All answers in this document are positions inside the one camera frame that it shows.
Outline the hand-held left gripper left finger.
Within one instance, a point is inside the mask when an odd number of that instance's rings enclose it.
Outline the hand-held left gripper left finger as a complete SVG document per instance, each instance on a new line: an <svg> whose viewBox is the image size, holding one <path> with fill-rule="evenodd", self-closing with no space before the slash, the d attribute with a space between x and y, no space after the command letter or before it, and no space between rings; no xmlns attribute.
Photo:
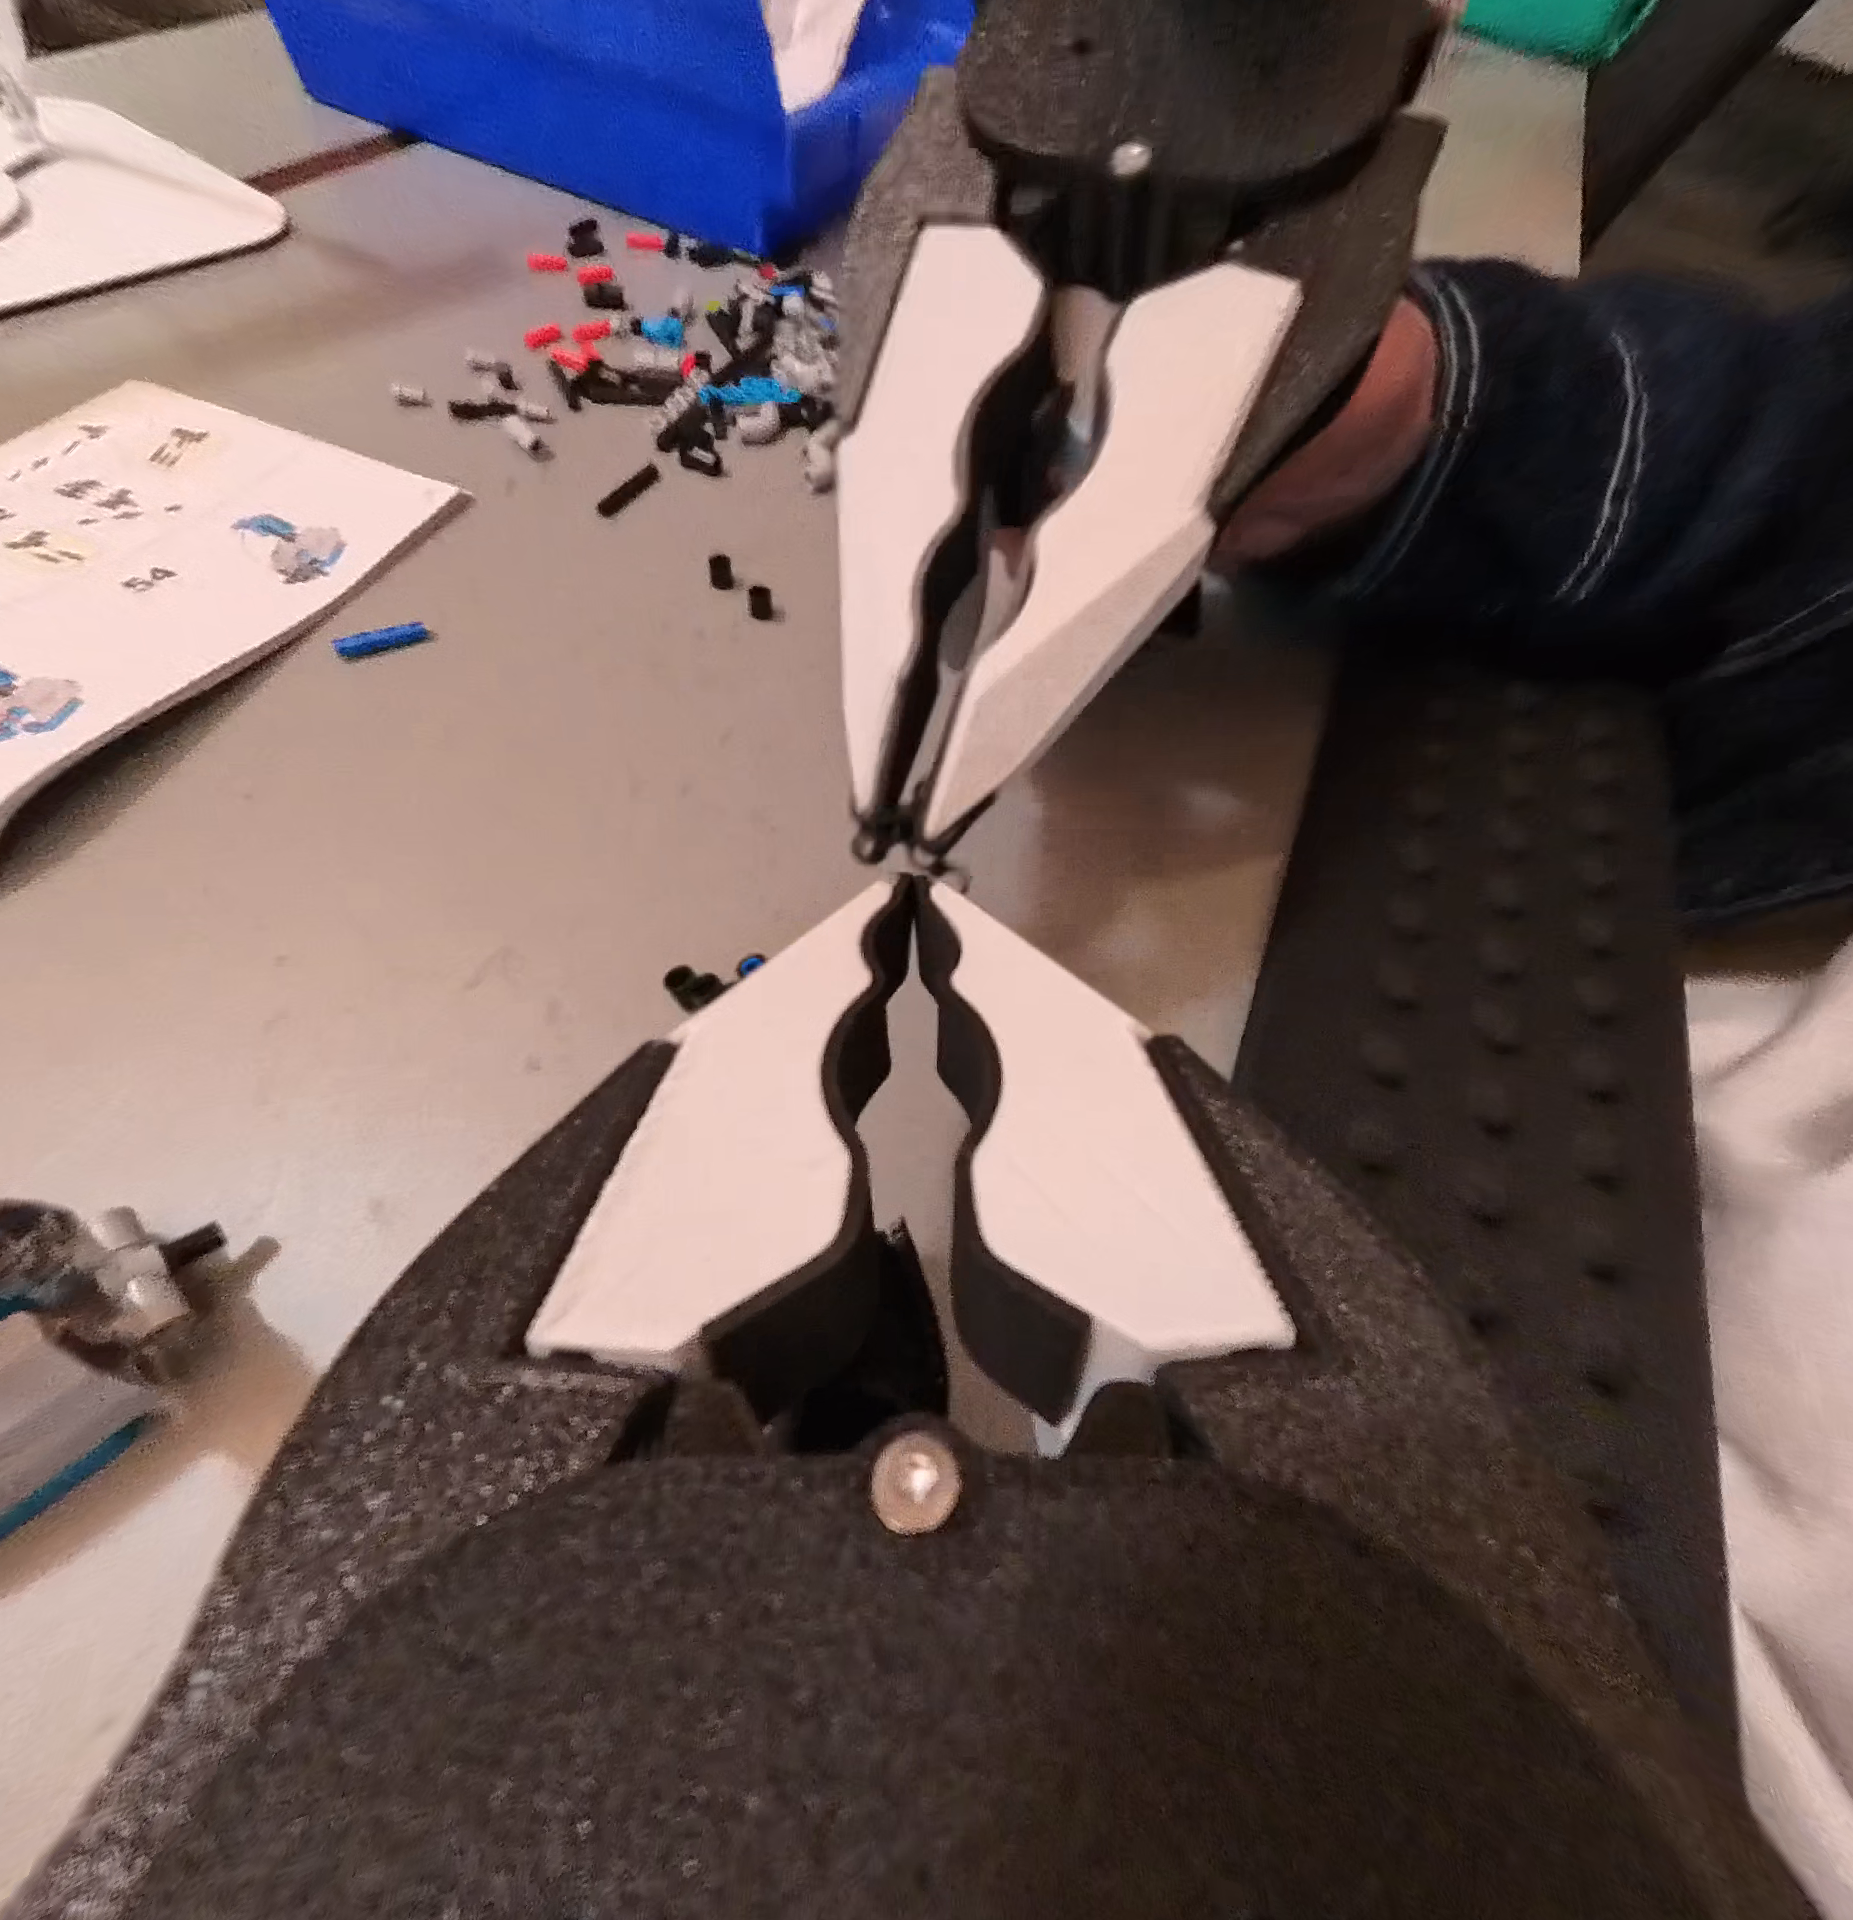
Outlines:
<svg viewBox="0 0 1853 1920"><path fill-rule="evenodd" d="M914 881L880 879L683 1018L527 1358L705 1373L762 1422L854 1360L880 1298L861 1117L914 911Z"/></svg>

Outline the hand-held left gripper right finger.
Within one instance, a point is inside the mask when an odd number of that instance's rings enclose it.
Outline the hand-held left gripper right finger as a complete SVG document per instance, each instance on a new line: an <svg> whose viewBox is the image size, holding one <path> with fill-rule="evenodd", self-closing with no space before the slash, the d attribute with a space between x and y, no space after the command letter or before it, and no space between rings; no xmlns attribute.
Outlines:
<svg viewBox="0 0 1853 1920"><path fill-rule="evenodd" d="M1153 1033L951 887L915 910L935 1067L967 1131L949 1288L963 1352L1058 1457L1108 1385L1284 1356L1298 1321Z"/></svg>

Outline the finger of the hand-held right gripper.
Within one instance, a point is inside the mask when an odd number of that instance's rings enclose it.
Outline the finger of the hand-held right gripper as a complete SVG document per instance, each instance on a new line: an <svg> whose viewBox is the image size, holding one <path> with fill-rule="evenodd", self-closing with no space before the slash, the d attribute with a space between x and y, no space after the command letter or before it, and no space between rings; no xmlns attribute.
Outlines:
<svg viewBox="0 0 1853 1920"><path fill-rule="evenodd" d="M1098 452L1035 524L1025 596L963 676L925 844L946 846L1035 764L1195 583L1217 534L1213 491L1299 304L1291 278L1208 267L1122 308Z"/></svg>
<svg viewBox="0 0 1853 1920"><path fill-rule="evenodd" d="M1046 282L1002 227L920 227L854 423L839 446L840 677L852 811L899 800L905 698L927 640L929 566L970 505L984 398L1035 339Z"/></svg>

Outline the black connector brick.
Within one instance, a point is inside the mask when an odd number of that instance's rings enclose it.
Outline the black connector brick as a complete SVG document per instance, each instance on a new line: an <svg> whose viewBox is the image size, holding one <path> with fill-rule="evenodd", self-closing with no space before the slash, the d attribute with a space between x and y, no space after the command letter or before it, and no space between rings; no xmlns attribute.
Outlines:
<svg viewBox="0 0 1853 1920"><path fill-rule="evenodd" d="M963 897L970 892L973 871L961 862L960 848L970 826L973 820L961 820L933 836L925 835L914 805L877 805L856 817L850 852L869 869L895 862L912 876Z"/></svg>

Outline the grey desk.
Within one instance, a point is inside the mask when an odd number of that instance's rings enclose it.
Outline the grey desk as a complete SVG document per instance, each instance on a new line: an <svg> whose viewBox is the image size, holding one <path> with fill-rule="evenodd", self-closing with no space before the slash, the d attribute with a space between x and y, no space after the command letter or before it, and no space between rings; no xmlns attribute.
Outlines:
<svg viewBox="0 0 1853 1920"><path fill-rule="evenodd" d="M834 508L799 450L595 498L646 427L534 463L402 410L517 348L582 206L312 105L249 16L44 65L277 189L253 257L0 322L0 444L143 378L470 503L335 619L52 782L0 844L0 1196L273 1236L178 1413L0 1550L0 1910L159 1696L255 1480L364 1313L626 1052L864 881ZM732 557L715 591L705 557ZM751 583L778 619L748 616ZM345 662L394 622L433 640Z"/></svg>

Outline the person's right hand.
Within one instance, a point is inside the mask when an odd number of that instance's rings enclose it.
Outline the person's right hand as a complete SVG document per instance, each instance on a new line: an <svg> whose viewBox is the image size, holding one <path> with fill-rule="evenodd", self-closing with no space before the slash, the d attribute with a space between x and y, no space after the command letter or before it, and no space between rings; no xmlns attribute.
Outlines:
<svg viewBox="0 0 1853 1920"><path fill-rule="evenodd" d="M1435 326L1416 297L1394 301L1359 382L1246 494L1216 540L1213 563L1242 570L1284 561L1367 521L1433 441L1441 375Z"/></svg>

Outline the pile of loose toy bricks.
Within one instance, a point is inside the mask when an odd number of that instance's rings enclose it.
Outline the pile of loose toy bricks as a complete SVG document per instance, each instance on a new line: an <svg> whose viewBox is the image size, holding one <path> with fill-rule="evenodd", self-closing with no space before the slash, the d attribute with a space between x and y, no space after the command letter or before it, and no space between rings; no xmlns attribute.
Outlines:
<svg viewBox="0 0 1853 1920"><path fill-rule="evenodd" d="M490 423L531 462L563 420L620 409L651 432L651 463L715 480L727 449L799 441L800 480L834 491L843 427L843 289L828 263L775 261L677 227L577 217L559 247L531 247L534 301L517 348L463 348L460 392L391 384L410 413Z"/></svg>

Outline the white plastic bag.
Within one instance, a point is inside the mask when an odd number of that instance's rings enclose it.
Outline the white plastic bag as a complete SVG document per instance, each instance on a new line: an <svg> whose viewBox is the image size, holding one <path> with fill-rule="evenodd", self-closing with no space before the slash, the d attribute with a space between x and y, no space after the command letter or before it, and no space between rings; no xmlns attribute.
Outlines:
<svg viewBox="0 0 1853 1920"><path fill-rule="evenodd" d="M781 109L813 105L843 78L867 3L764 3Z"/></svg>

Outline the black studded mat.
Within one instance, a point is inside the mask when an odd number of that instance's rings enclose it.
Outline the black studded mat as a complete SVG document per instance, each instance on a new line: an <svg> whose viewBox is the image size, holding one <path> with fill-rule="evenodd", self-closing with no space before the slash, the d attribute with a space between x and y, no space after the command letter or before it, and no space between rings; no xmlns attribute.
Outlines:
<svg viewBox="0 0 1853 1920"><path fill-rule="evenodd" d="M1659 723L1637 690L1352 653L1234 1085L1418 1261L1738 1748Z"/></svg>

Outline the green bin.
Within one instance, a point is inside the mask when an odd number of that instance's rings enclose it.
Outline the green bin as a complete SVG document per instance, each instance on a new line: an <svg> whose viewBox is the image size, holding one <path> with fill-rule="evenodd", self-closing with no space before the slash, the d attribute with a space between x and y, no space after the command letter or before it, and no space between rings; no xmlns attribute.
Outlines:
<svg viewBox="0 0 1853 1920"><path fill-rule="evenodd" d="M1649 23L1642 3L1465 3L1460 28L1492 47L1545 62L1608 65Z"/></svg>

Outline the blue storage bin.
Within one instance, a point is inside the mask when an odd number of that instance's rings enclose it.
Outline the blue storage bin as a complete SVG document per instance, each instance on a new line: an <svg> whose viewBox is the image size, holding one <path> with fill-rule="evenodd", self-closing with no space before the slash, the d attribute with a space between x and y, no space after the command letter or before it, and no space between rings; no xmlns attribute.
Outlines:
<svg viewBox="0 0 1853 1920"><path fill-rule="evenodd" d="M976 7L858 4L840 73L781 93L764 4L273 3L321 105L685 236L778 258L852 207Z"/></svg>

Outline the blue yellow brick assembly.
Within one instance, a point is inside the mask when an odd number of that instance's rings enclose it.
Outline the blue yellow brick assembly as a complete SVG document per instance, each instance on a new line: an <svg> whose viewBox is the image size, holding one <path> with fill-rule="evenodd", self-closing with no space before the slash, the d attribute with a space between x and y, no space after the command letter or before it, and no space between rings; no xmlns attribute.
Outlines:
<svg viewBox="0 0 1853 1920"><path fill-rule="evenodd" d="M218 1221L0 1199L0 1550L171 1422L277 1254Z"/></svg>

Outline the toy instruction booklet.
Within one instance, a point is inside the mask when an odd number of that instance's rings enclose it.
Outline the toy instruction booklet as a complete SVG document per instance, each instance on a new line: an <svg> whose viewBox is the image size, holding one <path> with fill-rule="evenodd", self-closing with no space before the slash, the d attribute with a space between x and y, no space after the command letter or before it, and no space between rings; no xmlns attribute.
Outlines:
<svg viewBox="0 0 1853 1920"><path fill-rule="evenodd" d="M314 628L463 491L132 380L0 444L0 841L44 788Z"/></svg>

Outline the white laptop stand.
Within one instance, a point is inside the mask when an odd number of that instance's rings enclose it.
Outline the white laptop stand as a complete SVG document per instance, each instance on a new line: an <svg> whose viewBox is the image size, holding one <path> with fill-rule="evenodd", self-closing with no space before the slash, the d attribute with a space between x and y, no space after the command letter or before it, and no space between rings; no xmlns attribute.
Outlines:
<svg viewBox="0 0 1853 1920"><path fill-rule="evenodd" d="M265 193L89 102L36 96L0 3L0 321L276 243Z"/></svg>

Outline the black chair frame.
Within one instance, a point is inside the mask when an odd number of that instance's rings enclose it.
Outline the black chair frame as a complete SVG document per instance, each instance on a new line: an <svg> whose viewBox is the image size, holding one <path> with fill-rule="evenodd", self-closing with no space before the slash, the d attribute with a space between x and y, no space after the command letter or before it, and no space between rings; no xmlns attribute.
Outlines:
<svg viewBox="0 0 1853 1920"><path fill-rule="evenodd" d="M1585 82L1582 251L1814 9L1814 3L1656 3Z"/></svg>

